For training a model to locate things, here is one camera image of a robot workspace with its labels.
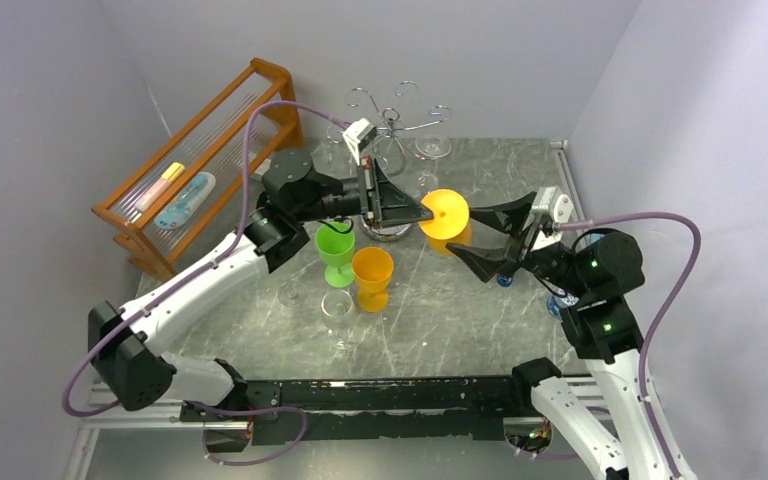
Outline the orange goblet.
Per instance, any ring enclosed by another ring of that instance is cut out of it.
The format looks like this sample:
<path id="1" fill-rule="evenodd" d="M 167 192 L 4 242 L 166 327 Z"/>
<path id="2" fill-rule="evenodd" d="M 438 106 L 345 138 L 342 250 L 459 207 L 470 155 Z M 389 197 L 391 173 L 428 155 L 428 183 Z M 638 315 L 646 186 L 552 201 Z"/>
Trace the orange goblet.
<path id="1" fill-rule="evenodd" d="M 454 257 L 449 244 L 469 245 L 472 240 L 472 226 L 469 205 L 465 198 L 451 189 L 437 189 L 427 193 L 421 200 L 433 214 L 431 220 L 419 222 L 428 245 L 437 253 Z"/>
<path id="2" fill-rule="evenodd" d="M 351 266 L 359 307 L 370 313 L 383 310 L 389 301 L 387 288 L 394 271 L 392 257 L 382 248 L 365 247 L 355 253 Z"/>

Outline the clear wine glass handled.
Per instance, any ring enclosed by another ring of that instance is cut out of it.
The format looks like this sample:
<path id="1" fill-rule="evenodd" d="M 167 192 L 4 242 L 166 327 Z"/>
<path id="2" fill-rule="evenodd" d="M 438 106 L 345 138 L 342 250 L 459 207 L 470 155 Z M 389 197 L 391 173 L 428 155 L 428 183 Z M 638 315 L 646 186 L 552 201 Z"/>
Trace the clear wine glass handled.
<path id="1" fill-rule="evenodd" d="M 416 177 L 413 196 L 416 199 L 422 199 L 439 187 L 439 180 L 435 174 L 436 161 L 449 155 L 452 144 L 446 137 L 425 134 L 415 139 L 415 148 L 421 158 L 423 169 Z"/>

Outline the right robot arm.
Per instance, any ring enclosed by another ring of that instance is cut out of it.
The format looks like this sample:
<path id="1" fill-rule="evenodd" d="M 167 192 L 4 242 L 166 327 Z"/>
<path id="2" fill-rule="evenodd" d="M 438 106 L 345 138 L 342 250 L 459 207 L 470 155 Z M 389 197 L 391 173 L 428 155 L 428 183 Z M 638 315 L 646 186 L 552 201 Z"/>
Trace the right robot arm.
<path id="1" fill-rule="evenodd" d="M 519 270 L 574 298 L 561 325 L 607 405 L 601 421 L 573 393 L 556 365 L 540 358 L 514 368 L 513 408 L 536 412 L 560 434 L 596 479 L 691 479 L 694 471 L 668 425 L 648 354 L 654 333 L 642 330 L 626 295 L 644 284 L 643 255 L 621 230 L 623 216 L 570 220 L 571 200 L 554 188 L 461 215 L 503 233 L 486 249 L 448 243 L 480 280 Z"/>

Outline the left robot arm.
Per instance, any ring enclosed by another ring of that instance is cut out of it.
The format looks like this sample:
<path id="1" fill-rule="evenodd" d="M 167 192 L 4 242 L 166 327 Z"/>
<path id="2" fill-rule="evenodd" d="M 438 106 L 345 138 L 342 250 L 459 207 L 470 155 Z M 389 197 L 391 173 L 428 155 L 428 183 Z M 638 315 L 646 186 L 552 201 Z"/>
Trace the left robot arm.
<path id="1" fill-rule="evenodd" d="M 432 211 L 396 185 L 378 161 L 362 157 L 351 178 L 316 170 L 310 153 L 273 154 L 254 209 L 202 259 L 154 291 L 121 307 L 103 302 L 88 315 L 91 364 L 127 411 L 177 394 L 206 404 L 222 420 L 246 405 L 242 377 L 219 361 L 176 356 L 174 340 L 238 287 L 275 272 L 305 245 L 307 222 L 363 218 L 394 227 L 433 218 Z"/>

